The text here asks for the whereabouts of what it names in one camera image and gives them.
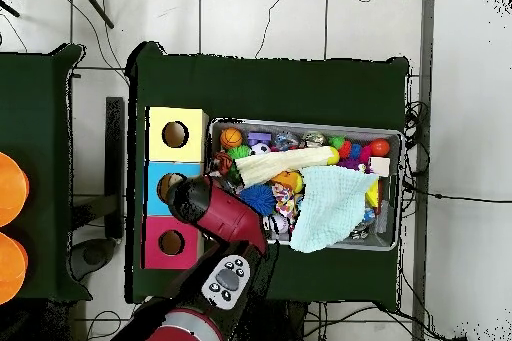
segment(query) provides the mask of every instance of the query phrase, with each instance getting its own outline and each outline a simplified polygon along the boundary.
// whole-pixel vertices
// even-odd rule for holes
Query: hole
[[[169,256],[180,254],[185,248],[183,235],[178,231],[172,230],[164,232],[158,239],[160,250]]]
[[[169,122],[162,130],[162,140],[171,148],[183,147],[188,141],[188,129],[180,121]]]
[[[182,179],[185,179],[185,177],[179,173],[168,173],[167,175],[162,176],[156,186],[156,194],[162,203],[167,204],[167,193],[169,192],[169,188]]]

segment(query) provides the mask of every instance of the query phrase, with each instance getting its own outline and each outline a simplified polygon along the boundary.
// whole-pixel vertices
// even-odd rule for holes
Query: light blue cloth
[[[304,253],[344,240],[363,220],[366,191],[379,177],[339,166],[301,169],[306,190],[290,247]]]

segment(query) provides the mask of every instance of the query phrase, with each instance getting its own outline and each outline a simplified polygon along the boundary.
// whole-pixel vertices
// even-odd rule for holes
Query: pink toy
[[[369,145],[364,146],[363,149],[361,150],[361,154],[359,155],[359,161],[368,166],[368,160],[370,160],[371,156],[372,148]]]
[[[183,237],[184,246],[180,253],[169,255],[162,251],[160,239],[167,231],[177,231]],[[172,216],[148,216],[144,251],[144,269],[189,269],[202,254],[201,234],[194,226]]]

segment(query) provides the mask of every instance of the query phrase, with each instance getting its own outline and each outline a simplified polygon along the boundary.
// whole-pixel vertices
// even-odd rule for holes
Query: red ball
[[[372,141],[370,147],[374,157],[386,157],[389,153],[389,143],[382,138]]]

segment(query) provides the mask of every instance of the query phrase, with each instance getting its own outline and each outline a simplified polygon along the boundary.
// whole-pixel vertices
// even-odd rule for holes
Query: green ball
[[[329,145],[334,147],[336,150],[339,150],[343,143],[345,142],[345,137],[331,137],[329,138]]]

